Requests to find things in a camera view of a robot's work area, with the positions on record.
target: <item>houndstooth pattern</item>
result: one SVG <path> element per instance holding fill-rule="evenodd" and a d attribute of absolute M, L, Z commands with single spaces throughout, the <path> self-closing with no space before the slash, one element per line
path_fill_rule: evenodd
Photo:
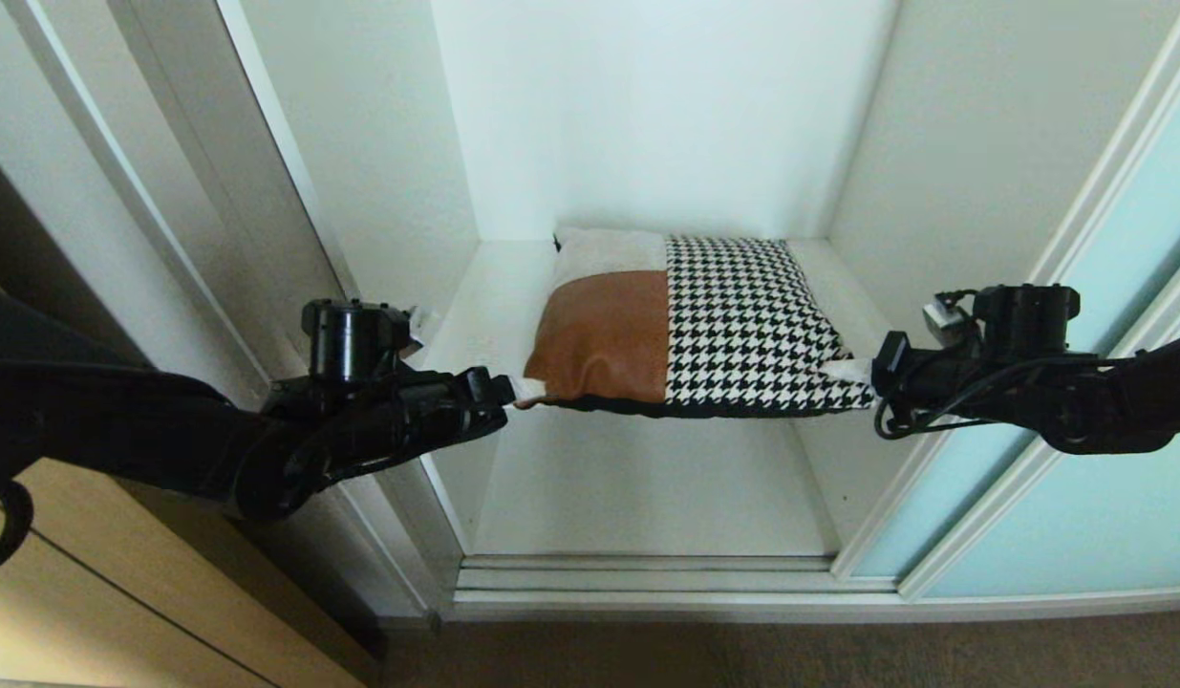
<path fill-rule="evenodd" d="M 668 405 L 813 414 L 867 408 L 867 385 L 818 372 L 851 358 L 782 241 L 668 236 Z"/>

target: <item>white shelf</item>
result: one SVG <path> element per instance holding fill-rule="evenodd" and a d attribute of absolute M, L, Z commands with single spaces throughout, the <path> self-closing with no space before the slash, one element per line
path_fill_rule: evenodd
<path fill-rule="evenodd" d="M 479 555 L 822 556 L 839 548 L 780 419 L 512 414 Z"/>

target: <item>brown leather panel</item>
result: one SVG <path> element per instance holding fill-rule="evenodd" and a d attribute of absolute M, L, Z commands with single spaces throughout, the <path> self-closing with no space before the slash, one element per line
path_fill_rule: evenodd
<path fill-rule="evenodd" d="M 596 274 L 551 293 L 525 378 L 571 400 L 585 394 L 666 400 L 669 347 L 664 270 Z"/>

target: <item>wooden panel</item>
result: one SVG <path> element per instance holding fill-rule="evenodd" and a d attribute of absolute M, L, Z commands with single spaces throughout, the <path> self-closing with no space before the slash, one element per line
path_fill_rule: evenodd
<path fill-rule="evenodd" d="M 153 518 L 113 479 L 44 459 L 21 476 L 38 531 L 280 686 L 362 686 Z"/>
<path fill-rule="evenodd" d="M 83 686 L 270 686 L 35 535 L 0 568 L 0 679 Z"/>

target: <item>cushion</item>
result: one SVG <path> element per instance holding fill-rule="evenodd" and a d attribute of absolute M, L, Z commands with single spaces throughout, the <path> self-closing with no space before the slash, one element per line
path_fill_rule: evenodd
<path fill-rule="evenodd" d="M 543 401 L 663 418 L 867 408 L 831 379 L 847 359 L 782 241 L 556 231 L 555 290 L 525 378 Z"/>

